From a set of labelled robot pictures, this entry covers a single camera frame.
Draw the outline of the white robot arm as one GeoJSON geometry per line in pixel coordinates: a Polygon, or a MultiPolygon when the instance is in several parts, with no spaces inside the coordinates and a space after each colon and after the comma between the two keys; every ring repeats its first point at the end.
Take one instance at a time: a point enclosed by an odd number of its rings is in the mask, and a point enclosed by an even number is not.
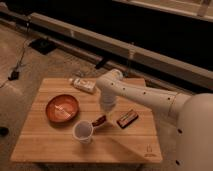
{"type": "Polygon", "coordinates": [[[213,93],[187,95],[122,81],[113,69],[96,80],[100,105],[111,108],[121,96],[153,111],[177,117],[177,171],[213,171],[213,93]]]}

